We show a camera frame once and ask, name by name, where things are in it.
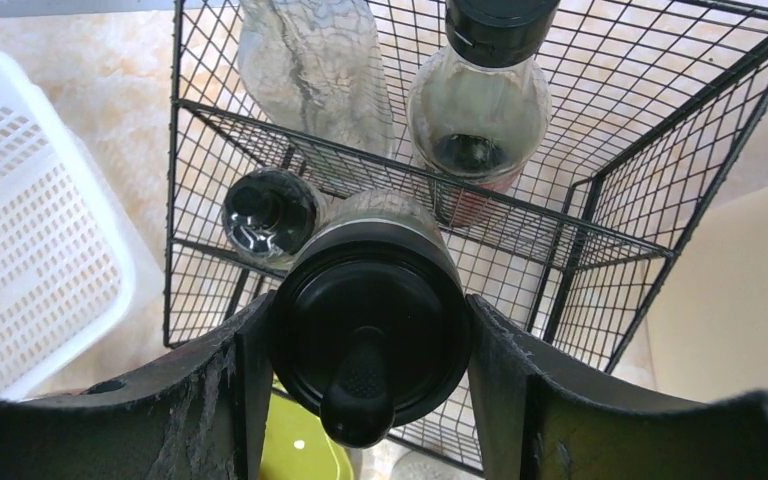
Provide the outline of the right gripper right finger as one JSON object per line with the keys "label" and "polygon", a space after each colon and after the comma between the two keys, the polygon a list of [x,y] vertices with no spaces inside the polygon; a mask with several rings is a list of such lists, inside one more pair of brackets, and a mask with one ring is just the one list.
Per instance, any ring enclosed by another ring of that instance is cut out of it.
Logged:
{"label": "right gripper right finger", "polygon": [[483,298],[468,368],[488,479],[768,479],[768,390],[705,404],[596,370]]}

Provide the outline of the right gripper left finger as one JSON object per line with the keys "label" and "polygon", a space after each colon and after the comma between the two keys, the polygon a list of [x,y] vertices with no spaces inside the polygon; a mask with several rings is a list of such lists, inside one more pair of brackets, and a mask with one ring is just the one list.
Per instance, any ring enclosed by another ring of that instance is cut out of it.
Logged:
{"label": "right gripper left finger", "polygon": [[256,478],[271,300],[81,393],[0,400],[0,479]]}

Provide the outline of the glass shaker black lid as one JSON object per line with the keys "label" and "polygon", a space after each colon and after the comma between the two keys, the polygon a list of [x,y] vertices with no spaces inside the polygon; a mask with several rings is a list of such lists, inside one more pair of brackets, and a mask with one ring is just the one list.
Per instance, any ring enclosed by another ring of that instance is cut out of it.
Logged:
{"label": "glass shaker black lid", "polygon": [[416,199],[340,203],[269,307],[275,373],[336,443],[364,449],[440,406],[461,381],[472,324],[457,266]]}
{"label": "glass shaker black lid", "polygon": [[287,271],[325,223],[328,203],[310,182],[284,169],[266,167],[237,179],[221,205],[224,233],[244,260]]}

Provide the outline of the dark sauce bottle black cap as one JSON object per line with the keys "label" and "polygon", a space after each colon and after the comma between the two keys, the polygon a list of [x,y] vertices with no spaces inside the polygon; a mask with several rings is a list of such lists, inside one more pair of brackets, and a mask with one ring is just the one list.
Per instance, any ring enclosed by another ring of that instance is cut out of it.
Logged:
{"label": "dark sauce bottle black cap", "polygon": [[441,222],[466,227],[489,217],[489,199],[471,189],[507,193],[540,146],[552,105],[534,56],[558,6],[447,2],[448,43],[420,67],[407,103],[415,158],[460,183],[431,188]]}

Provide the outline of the glass oil bottle gold spout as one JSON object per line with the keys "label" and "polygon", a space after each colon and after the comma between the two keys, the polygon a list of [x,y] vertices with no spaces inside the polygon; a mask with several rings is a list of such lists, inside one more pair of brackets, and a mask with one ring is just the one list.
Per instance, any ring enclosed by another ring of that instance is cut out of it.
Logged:
{"label": "glass oil bottle gold spout", "polygon": [[275,124],[382,157],[395,128],[365,1],[243,1],[237,70]]}

